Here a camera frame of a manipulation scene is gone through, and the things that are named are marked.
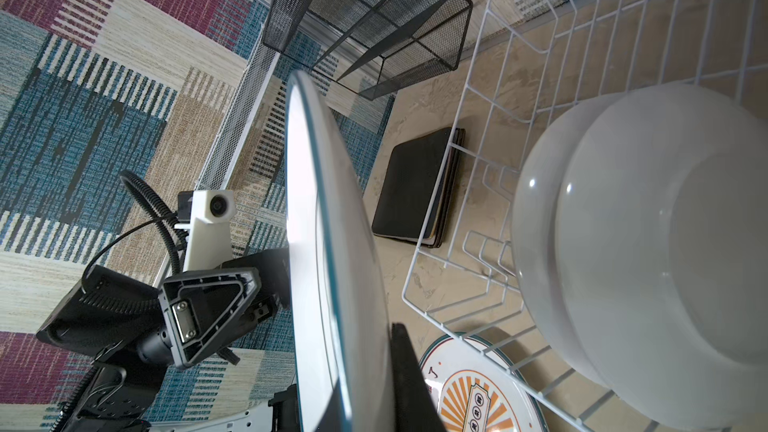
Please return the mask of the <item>black mesh shelf unit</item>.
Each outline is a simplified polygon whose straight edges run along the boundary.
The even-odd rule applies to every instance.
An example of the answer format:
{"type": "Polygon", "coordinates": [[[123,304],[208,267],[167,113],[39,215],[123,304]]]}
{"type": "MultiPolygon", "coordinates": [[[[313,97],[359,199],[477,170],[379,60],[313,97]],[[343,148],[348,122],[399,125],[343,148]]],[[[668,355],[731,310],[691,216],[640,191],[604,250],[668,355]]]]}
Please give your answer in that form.
{"type": "Polygon", "coordinates": [[[272,0],[265,47],[287,54],[305,18],[337,33],[313,62],[341,46],[355,48],[332,82],[370,101],[457,69],[469,28],[471,0],[272,0]]]}

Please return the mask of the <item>white round plate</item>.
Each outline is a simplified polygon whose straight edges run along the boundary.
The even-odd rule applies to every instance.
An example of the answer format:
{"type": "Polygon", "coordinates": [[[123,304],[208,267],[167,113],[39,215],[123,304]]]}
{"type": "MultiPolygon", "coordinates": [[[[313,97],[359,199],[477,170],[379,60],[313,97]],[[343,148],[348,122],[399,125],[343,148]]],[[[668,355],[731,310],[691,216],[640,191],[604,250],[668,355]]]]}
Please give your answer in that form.
{"type": "Polygon", "coordinates": [[[561,358],[592,382],[604,381],[578,340],[562,295],[555,251],[555,216],[565,171],[594,121],[621,99],[588,99],[552,122],[520,172],[513,201],[511,239],[524,303],[540,333],[561,358]]]}
{"type": "Polygon", "coordinates": [[[767,124],[712,90],[633,91],[563,178],[564,302],[602,381],[680,429],[767,405],[767,124]]]}
{"type": "Polygon", "coordinates": [[[420,359],[431,400],[448,431],[546,431],[538,402],[502,371],[513,365],[503,353],[482,357],[448,335],[420,359]]]}
{"type": "Polygon", "coordinates": [[[362,192],[311,76],[291,74],[286,232],[301,427],[392,431],[390,321],[362,192]]]}

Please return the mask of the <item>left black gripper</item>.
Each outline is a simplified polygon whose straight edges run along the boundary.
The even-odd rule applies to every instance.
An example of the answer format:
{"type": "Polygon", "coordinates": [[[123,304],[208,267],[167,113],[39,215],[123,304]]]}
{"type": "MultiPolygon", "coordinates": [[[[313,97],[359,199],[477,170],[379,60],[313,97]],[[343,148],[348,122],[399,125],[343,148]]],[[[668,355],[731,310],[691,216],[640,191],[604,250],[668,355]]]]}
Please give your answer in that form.
{"type": "Polygon", "coordinates": [[[280,313],[291,308],[290,292],[288,247],[166,278],[158,299],[174,366],[188,369],[217,353],[237,365],[232,346],[268,350],[280,313]]]}

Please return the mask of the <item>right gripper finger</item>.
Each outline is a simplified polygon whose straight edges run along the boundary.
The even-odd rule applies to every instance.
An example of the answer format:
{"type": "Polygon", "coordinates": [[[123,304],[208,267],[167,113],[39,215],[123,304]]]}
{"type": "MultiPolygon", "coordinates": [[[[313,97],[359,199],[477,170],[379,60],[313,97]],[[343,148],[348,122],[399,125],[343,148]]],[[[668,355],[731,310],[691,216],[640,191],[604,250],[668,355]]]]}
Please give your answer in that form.
{"type": "Polygon", "coordinates": [[[393,323],[390,334],[396,431],[444,432],[422,376],[407,329],[393,323]]]}

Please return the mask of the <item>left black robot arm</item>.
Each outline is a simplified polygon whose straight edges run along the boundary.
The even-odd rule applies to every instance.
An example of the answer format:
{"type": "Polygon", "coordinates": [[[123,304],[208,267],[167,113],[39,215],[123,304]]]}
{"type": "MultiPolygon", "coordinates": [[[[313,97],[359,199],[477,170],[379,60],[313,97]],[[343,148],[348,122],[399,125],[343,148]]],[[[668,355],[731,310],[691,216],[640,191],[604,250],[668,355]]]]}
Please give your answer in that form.
{"type": "Polygon", "coordinates": [[[63,402],[54,431],[146,431],[167,370],[217,357],[290,303],[289,251],[261,251],[159,287],[94,265],[38,330],[39,341],[88,356],[91,367],[63,402]]]}

